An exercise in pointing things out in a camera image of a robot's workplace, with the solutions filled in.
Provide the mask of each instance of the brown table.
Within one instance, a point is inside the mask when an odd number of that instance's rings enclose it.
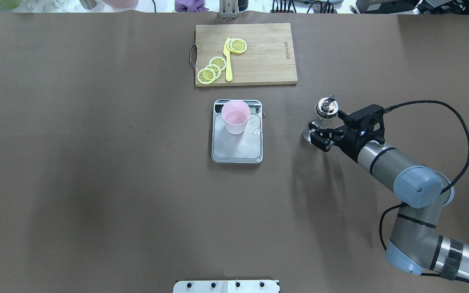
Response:
[[[292,24],[298,85],[195,88],[194,26],[258,22]],[[329,94],[347,112],[441,100],[469,126],[469,16],[0,13],[0,292],[234,278],[285,293],[469,291],[387,263],[378,220],[399,201],[301,138]],[[260,165],[211,161],[218,98],[262,101]],[[465,135],[444,107],[385,120],[389,143],[449,178],[462,168]],[[469,244],[469,170],[437,232]]]

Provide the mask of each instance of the green object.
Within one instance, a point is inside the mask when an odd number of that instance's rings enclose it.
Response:
[[[21,5],[21,0],[0,0],[0,4],[2,8],[7,10],[16,9]]]

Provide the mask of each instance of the purple cloth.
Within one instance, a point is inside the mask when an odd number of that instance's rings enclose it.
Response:
[[[201,12],[208,11],[204,7],[204,0],[175,0],[176,12]]]

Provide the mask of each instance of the robotic arm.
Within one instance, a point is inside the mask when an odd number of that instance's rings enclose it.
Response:
[[[430,269],[440,274],[426,275],[469,282],[469,245],[435,233],[443,206],[454,198],[453,184],[385,142],[384,113],[378,105],[351,114],[338,111],[344,124],[337,128],[309,123],[311,143],[324,152],[339,147],[403,202],[388,242],[391,265],[415,275]]]

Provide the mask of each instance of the white bracket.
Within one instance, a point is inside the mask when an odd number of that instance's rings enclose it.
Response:
[[[220,0],[220,18],[238,18],[238,0]]]
[[[173,293],[280,293],[279,280],[178,281]]]

